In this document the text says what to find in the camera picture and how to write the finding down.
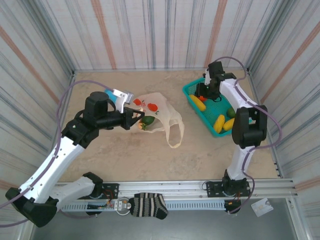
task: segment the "black and white sock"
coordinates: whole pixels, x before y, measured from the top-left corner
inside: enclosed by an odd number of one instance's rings
[[[129,199],[130,213],[134,217],[156,217],[165,219],[168,215],[164,197],[159,193],[141,192]]]

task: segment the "striped wall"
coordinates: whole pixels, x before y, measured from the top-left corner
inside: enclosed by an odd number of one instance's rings
[[[204,67],[221,56],[246,63],[281,3],[36,0],[77,70]]]
[[[0,1],[0,203],[46,158],[57,103],[70,83],[38,24],[22,1]],[[0,210],[0,224],[21,219],[11,206]],[[18,239],[20,229],[0,228],[0,239]]]
[[[292,1],[270,45],[252,66],[258,98],[283,130],[276,147],[285,177],[293,178],[302,208],[320,239],[320,1]],[[269,121],[273,140],[279,131]]]

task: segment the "green plastic basket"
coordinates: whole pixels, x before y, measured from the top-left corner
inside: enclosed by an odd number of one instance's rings
[[[232,130],[224,131],[222,129],[222,131],[220,133],[217,133],[213,128],[213,125],[215,124],[219,115],[221,115],[221,114],[224,115],[225,121],[228,121],[230,119],[230,117],[227,116],[227,111],[229,108],[231,108],[231,105],[228,102],[228,100],[225,98],[225,96],[220,95],[221,96],[220,102],[214,102],[211,99],[206,100],[204,102],[204,105],[206,106],[205,111],[200,111],[199,108],[196,106],[196,104],[189,97],[189,95],[195,94],[197,84],[204,83],[204,82],[205,82],[205,79],[203,77],[201,77],[198,80],[195,80],[195,81],[185,85],[183,87],[182,91],[185,94],[188,102],[191,104],[191,106],[195,110],[196,114],[199,115],[199,117],[201,118],[203,123],[206,125],[206,127],[210,130],[210,132],[212,133],[213,136],[223,137],[223,136],[229,135],[229,134],[231,134]]]

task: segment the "beige floor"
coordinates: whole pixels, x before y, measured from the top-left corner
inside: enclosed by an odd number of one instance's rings
[[[238,78],[241,71],[233,72]],[[202,71],[143,71],[79,73],[76,81],[94,80],[128,90],[137,97],[160,92],[181,114],[185,125],[180,147],[171,149],[165,133],[119,133],[101,130],[96,138],[67,169],[62,182],[93,172],[104,181],[169,181],[220,179],[231,163],[235,145],[232,137],[213,137],[191,106],[182,87],[202,76]],[[247,80],[240,83],[252,97]],[[65,122],[84,108],[93,91],[103,91],[93,84],[79,84],[73,89]],[[256,151],[248,172],[254,178],[276,178],[277,173],[268,149]]]

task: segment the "paper tag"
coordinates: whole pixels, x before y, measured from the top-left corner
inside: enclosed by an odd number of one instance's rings
[[[251,204],[251,207],[257,217],[260,217],[274,209],[266,197]]]

